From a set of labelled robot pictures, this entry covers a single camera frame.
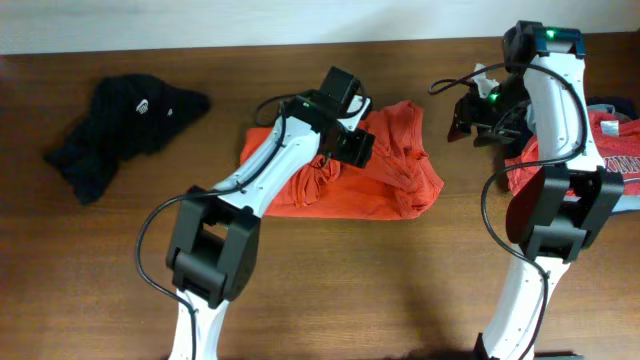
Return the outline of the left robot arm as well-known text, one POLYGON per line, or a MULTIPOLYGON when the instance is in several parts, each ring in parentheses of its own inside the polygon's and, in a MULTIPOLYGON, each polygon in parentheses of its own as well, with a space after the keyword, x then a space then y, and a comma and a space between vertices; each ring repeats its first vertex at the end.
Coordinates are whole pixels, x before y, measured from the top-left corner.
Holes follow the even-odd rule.
POLYGON ((277 99, 267 138, 210 189, 179 202, 165 264, 180 302, 173 359, 214 359, 225 313, 255 269, 261 219, 284 185, 317 155, 363 168, 373 135, 359 128, 372 106, 362 82, 333 67, 321 86, 277 99))

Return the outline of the plain orange t-shirt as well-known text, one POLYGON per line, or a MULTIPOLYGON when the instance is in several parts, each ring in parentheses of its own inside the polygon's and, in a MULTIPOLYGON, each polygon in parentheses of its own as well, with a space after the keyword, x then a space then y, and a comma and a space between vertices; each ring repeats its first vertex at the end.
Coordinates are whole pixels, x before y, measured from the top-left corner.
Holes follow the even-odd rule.
POLYGON ((241 167, 230 181, 243 189, 228 196, 257 216, 407 220, 420 217, 444 187, 423 148, 423 110, 402 101, 370 112, 357 128, 375 136, 365 168, 319 155, 320 135, 305 110, 290 105, 272 128, 251 128, 241 167))

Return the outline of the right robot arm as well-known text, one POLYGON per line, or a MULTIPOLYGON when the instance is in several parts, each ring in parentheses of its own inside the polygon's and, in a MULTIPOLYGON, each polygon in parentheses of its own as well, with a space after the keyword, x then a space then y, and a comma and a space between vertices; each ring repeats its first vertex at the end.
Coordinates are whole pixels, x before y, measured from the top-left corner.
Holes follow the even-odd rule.
POLYGON ((591 132, 581 32, 519 21, 504 34, 502 49, 500 66, 509 74, 503 82, 484 79, 483 68, 458 79, 469 90, 455 105, 448 139, 509 144, 522 135, 528 115, 535 121, 537 160, 494 174, 534 172, 509 203, 507 238, 499 245, 513 260, 473 350, 476 359, 532 359, 555 287, 613 213, 624 181, 607 170, 591 132))

